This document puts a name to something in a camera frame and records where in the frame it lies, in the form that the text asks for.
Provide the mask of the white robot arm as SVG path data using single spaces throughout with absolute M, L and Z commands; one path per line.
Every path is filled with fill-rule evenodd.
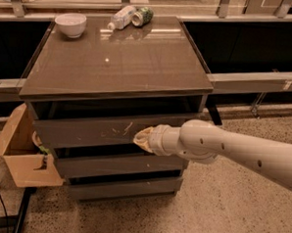
M 292 191 L 292 144 L 233 133 L 202 120 L 179 127 L 160 124 L 134 135 L 134 144 L 156 156 L 212 163 L 223 156 Z

